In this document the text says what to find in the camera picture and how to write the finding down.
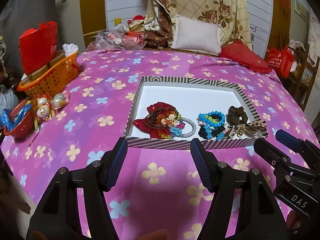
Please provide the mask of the leopard print bow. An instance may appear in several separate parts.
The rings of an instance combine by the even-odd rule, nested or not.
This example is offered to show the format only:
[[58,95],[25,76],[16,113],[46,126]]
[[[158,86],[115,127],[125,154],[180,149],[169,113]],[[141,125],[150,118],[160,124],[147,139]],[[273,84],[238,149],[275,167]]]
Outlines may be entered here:
[[232,125],[226,132],[225,139],[233,139],[246,135],[250,138],[257,138],[259,134],[266,130],[266,121],[253,121],[246,124]]

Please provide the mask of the brown scrunchie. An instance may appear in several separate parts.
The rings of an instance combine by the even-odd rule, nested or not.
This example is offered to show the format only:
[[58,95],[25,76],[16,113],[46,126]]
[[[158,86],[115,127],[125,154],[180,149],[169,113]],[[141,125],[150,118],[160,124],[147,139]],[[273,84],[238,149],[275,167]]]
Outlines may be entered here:
[[231,126],[242,125],[248,122],[248,116],[244,111],[244,108],[231,106],[227,113],[227,123]]

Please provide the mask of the black scrunchie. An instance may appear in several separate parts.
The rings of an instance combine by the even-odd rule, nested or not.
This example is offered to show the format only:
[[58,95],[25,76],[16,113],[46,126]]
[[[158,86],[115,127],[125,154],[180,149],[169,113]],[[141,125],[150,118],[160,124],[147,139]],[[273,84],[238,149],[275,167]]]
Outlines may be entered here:
[[222,140],[227,132],[226,117],[221,112],[200,113],[199,136],[206,140]]

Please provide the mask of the red bow hair clip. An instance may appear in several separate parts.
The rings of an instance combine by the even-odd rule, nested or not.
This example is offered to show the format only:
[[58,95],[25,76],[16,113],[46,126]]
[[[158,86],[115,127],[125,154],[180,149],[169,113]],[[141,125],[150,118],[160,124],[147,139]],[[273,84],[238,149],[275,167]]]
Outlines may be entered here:
[[147,107],[148,115],[136,119],[133,124],[140,131],[147,133],[151,139],[171,139],[170,129],[177,126],[179,112],[167,103],[157,102]]

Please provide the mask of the striped jewelry box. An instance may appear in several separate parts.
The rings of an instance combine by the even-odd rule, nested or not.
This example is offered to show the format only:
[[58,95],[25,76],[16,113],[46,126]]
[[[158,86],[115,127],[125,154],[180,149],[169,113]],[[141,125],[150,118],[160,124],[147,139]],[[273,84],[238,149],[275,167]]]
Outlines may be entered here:
[[124,132],[130,147],[188,150],[190,141],[199,137],[195,133],[189,138],[151,139],[147,133],[136,128],[133,121],[145,118],[148,115],[147,107],[157,102],[174,106],[182,117],[195,124],[200,113],[218,111],[227,114],[231,106],[242,106],[248,122],[261,121],[253,103],[236,83],[191,77],[143,76]]

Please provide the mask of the wooden chair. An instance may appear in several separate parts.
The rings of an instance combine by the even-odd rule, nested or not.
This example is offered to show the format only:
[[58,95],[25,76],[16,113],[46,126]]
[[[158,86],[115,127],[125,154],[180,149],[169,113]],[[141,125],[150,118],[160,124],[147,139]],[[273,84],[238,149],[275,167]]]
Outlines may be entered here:
[[289,94],[304,111],[319,70],[319,56],[316,57],[316,61],[309,56],[310,44],[307,44],[306,48],[298,45],[289,46],[289,50],[297,63],[295,70],[290,72],[287,78],[290,85]]

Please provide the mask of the red shopping bag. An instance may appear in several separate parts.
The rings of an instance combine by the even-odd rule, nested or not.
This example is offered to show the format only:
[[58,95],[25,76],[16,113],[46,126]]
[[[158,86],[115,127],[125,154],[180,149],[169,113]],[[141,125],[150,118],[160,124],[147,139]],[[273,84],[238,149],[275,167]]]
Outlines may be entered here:
[[295,57],[292,55],[289,46],[286,46],[282,50],[271,47],[266,61],[275,70],[278,77],[287,79]]

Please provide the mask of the small red plastic basket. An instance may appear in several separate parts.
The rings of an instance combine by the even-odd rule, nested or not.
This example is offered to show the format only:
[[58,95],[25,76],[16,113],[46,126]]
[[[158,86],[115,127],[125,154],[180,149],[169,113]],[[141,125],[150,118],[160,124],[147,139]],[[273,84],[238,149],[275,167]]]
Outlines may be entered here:
[[1,124],[4,135],[22,140],[34,129],[33,103],[29,99],[21,101],[13,110],[3,109]]

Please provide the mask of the red cushion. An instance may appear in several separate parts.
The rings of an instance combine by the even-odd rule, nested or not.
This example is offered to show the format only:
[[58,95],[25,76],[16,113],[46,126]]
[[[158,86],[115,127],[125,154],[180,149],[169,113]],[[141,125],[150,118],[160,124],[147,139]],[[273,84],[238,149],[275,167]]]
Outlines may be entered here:
[[240,40],[222,47],[219,57],[233,60],[241,66],[246,67],[259,74],[269,74],[272,68],[258,56],[255,52],[251,51],[248,46],[243,44]]

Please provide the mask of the round ornament ball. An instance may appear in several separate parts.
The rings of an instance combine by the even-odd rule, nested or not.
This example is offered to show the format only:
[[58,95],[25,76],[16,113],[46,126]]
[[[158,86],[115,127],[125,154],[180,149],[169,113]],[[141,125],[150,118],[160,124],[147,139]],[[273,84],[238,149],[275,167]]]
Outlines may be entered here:
[[58,110],[62,109],[69,103],[69,93],[67,91],[63,91],[62,93],[58,93],[53,97],[52,106],[53,109]]

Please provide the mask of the orange plastic basket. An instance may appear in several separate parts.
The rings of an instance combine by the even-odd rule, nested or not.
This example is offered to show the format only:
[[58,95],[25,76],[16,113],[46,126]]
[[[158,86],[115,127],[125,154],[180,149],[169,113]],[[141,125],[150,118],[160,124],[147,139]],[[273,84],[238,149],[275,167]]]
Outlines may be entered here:
[[31,83],[24,84],[21,81],[17,86],[17,90],[25,92],[30,99],[40,97],[43,94],[53,97],[62,92],[80,72],[76,61],[77,54],[78,52],[76,51],[72,55],[60,60]]

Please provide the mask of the white pillow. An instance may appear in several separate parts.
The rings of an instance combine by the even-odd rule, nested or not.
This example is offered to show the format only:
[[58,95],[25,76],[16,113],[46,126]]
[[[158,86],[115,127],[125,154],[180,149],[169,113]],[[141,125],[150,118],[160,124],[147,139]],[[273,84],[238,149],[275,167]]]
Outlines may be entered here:
[[221,52],[220,35],[217,24],[176,15],[171,48],[217,56]]

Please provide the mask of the floral beige quilt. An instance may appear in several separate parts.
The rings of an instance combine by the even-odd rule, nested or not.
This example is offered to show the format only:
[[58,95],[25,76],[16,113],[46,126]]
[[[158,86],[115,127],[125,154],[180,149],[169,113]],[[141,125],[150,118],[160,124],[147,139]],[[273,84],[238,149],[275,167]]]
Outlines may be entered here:
[[246,0],[148,0],[144,19],[148,47],[172,45],[177,15],[218,25],[223,46],[239,40],[252,48]]

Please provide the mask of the red gift bag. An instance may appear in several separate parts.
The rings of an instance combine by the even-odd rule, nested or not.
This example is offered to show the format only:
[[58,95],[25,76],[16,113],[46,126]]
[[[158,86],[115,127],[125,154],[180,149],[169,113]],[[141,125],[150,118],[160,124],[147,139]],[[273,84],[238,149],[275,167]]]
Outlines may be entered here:
[[24,74],[28,75],[46,64],[56,55],[57,23],[40,23],[38,29],[28,29],[18,41]]

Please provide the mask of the clear plastic bag pile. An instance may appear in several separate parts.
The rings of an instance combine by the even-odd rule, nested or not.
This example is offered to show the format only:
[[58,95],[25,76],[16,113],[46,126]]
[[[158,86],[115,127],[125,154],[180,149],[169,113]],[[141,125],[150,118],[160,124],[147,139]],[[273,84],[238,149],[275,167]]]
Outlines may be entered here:
[[144,32],[129,31],[119,24],[111,30],[99,31],[92,37],[86,51],[94,50],[142,50],[146,45]]

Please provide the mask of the santa plush toy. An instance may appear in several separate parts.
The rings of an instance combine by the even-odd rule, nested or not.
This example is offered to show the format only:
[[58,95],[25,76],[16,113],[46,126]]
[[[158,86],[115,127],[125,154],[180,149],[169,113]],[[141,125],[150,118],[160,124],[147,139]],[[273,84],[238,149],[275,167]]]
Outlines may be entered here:
[[144,19],[142,15],[136,15],[133,19],[128,20],[128,29],[129,31],[134,32],[143,32],[144,31]]

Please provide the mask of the grey refrigerator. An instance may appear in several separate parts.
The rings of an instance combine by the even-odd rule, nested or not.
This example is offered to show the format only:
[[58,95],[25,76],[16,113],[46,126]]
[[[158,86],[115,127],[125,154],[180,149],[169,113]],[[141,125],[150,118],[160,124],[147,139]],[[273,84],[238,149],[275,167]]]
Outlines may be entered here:
[[80,0],[9,0],[1,11],[1,36],[9,54],[9,67],[17,74],[24,74],[19,37],[40,23],[54,21],[58,25],[57,48],[63,44],[76,44],[85,50],[80,16]]

